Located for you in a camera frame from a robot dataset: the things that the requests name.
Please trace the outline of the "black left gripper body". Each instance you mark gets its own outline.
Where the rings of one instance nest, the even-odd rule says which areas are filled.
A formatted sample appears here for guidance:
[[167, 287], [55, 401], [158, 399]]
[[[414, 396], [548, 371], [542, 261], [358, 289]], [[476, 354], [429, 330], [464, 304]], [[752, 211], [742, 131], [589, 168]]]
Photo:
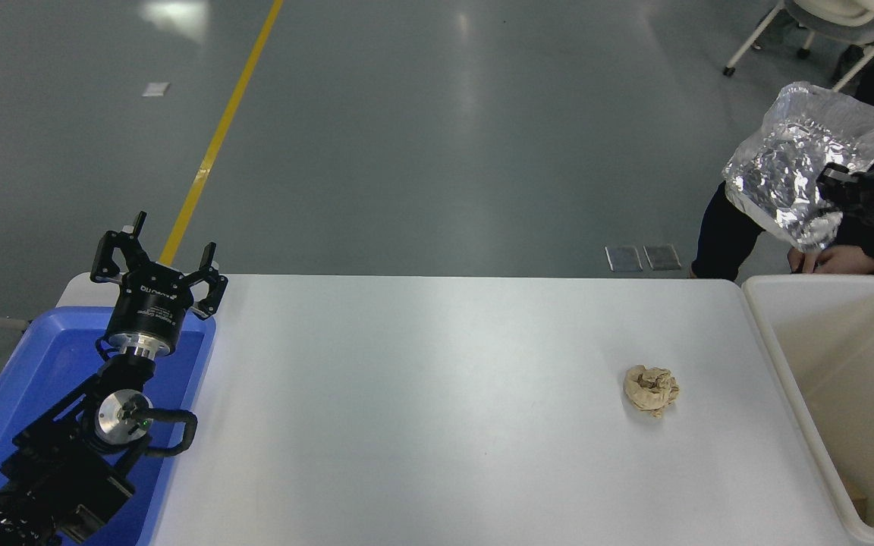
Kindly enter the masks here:
[[129, 336], [142, 335], [156, 339], [163, 348], [174, 348], [192, 304], [190, 285], [180, 271], [162, 265], [129, 271], [119, 284], [106, 342], [122, 347]]

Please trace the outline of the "person's left hand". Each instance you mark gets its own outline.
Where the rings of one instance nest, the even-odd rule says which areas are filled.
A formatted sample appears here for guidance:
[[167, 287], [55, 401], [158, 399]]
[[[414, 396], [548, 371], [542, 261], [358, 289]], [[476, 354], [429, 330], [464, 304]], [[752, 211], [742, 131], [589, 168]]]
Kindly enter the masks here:
[[868, 256], [860, 246], [830, 246], [815, 258], [816, 274], [872, 275], [874, 258]]

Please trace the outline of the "person's right hand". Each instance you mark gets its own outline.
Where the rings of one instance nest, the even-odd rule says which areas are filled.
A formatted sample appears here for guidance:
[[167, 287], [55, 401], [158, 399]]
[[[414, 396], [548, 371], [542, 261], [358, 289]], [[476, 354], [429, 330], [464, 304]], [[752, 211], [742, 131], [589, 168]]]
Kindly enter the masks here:
[[819, 257], [822, 251], [801, 252], [792, 246], [788, 250], [787, 260], [791, 274], [812, 274], [819, 268]]

